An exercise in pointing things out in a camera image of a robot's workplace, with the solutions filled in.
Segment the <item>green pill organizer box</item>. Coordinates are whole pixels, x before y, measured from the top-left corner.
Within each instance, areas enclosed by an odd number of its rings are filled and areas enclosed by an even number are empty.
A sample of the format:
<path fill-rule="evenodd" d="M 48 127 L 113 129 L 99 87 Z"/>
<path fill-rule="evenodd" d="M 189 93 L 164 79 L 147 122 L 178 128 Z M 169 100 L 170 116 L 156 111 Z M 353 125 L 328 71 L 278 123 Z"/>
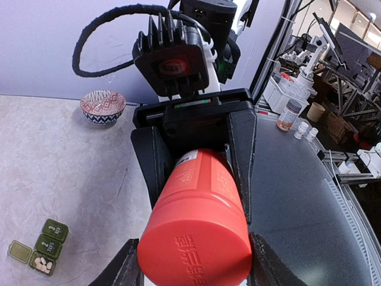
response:
<path fill-rule="evenodd" d="M 28 264 L 39 273 L 52 276 L 68 234 L 69 228 L 66 224 L 47 219 L 33 248 L 14 240 L 8 247 L 7 255 L 23 264 Z M 51 273 L 46 274 L 35 268 L 33 261 L 37 257 L 44 257 L 53 263 Z"/>

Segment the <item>orange bottle lid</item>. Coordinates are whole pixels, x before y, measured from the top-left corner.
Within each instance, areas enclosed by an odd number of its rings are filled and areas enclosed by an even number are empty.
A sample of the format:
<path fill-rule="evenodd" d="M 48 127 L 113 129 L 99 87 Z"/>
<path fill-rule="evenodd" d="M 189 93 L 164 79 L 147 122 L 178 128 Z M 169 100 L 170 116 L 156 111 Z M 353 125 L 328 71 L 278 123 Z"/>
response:
<path fill-rule="evenodd" d="M 247 232 L 201 218 L 153 212 L 138 263 L 155 285 L 239 285 L 250 273 Z"/>

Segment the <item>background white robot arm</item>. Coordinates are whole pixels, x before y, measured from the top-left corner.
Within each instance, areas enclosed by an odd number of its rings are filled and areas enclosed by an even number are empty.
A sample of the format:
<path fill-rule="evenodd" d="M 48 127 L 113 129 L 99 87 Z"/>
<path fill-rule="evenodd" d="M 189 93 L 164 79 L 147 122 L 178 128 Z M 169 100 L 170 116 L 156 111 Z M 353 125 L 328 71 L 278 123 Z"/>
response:
<path fill-rule="evenodd" d="M 295 51 L 289 52 L 287 50 L 279 56 L 279 58 L 293 61 L 297 65 L 302 65 L 303 61 L 308 58 L 308 64 L 299 68 L 297 77 L 287 78 L 280 72 L 279 68 L 274 69 L 263 92 L 263 98 L 271 111 L 281 117 L 277 124 L 280 130 L 284 132 L 291 129 L 295 120 L 308 106 L 307 99 L 317 94 L 313 89 L 313 70 L 328 47 L 334 49 L 335 57 L 339 60 L 339 65 L 342 67 L 346 66 L 342 59 L 341 48 L 333 36 L 328 23 L 316 13 L 313 13 L 313 17 L 314 20 L 312 22 L 319 25 L 323 35 L 307 39 L 307 34 L 305 34 L 305 36 L 301 36 L 293 43 L 294 47 L 300 43 L 302 52 L 298 54 Z M 275 281 L 271 281 L 273 279 L 272 269 L 267 265 L 273 254 L 272 248 L 260 235 L 252 232 L 249 237 L 253 246 L 254 258 L 251 274 L 252 281 L 255 282 L 255 285 L 276 285 Z"/>

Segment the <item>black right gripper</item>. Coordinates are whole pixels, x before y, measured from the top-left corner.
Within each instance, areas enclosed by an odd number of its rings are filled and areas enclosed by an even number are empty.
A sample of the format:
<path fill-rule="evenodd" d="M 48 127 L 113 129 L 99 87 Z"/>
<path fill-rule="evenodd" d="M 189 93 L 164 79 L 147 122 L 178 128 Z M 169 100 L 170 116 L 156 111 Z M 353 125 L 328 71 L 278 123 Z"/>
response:
<path fill-rule="evenodd" d="M 247 224 L 252 220 L 251 179 L 257 118 L 247 89 L 203 95 L 138 107 L 131 141 L 148 189 L 151 208 L 185 153 L 230 147 L 233 173 Z"/>

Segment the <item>orange pill bottle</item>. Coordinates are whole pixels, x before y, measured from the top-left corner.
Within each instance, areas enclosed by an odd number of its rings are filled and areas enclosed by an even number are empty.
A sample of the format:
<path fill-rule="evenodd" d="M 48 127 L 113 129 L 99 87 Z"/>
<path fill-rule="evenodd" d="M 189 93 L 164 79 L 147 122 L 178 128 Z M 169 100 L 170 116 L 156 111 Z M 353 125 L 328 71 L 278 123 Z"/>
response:
<path fill-rule="evenodd" d="M 175 165 L 150 219 L 158 223 L 195 220 L 235 233 L 247 231 L 243 206 L 230 166 L 223 155 L 198 149 Z"/>

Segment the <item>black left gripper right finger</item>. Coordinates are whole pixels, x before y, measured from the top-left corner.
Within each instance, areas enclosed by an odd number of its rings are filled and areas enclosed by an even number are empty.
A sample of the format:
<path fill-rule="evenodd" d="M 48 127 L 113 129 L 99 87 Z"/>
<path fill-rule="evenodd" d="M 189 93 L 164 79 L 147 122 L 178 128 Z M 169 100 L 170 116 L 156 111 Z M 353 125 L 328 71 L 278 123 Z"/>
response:
<path fill-rule="evenodd" d="M 306 285 L 285 265 L 262 236 L 250 232 L 249 241 L 252 266 L 248 285 Z"/>

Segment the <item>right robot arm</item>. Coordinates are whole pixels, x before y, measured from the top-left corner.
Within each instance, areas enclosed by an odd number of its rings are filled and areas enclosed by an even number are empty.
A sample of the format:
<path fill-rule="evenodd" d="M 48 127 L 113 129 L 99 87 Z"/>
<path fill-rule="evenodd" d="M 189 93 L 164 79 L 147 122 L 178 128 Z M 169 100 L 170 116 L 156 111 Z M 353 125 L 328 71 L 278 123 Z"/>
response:
<path fill-rule="evenodd" d="M 227 157 L 246 220 L 252 218 L 251 179 L 257 118 L 249 90 L 222 91 L 241 52 L 236 38 L 250 26 L 256 1 L 180 1 L 167 7 L 126 5 L 107 11 L 81 32 L 72 56 L 80 77 L 101 77 L 136 66 L 163 102 L 135 109 L 131 141 L 155 204 L 182 155 L 201 148 Z M 132 59 L 101 71 L 80 68 L 80 54 L 90 35 L 118 17 L 149 15 Z"/>

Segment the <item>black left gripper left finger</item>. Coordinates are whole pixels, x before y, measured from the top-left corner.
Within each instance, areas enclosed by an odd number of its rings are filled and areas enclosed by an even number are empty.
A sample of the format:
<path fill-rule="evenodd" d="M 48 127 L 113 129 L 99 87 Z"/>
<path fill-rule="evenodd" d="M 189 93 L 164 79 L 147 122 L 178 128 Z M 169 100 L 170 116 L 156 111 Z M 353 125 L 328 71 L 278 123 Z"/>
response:
<path fill-rule="evenodd" d="M 138 238 L 129 239 L 89 286 L 142 285 L 142 271 L 137 256 L 138 243 Z"/>

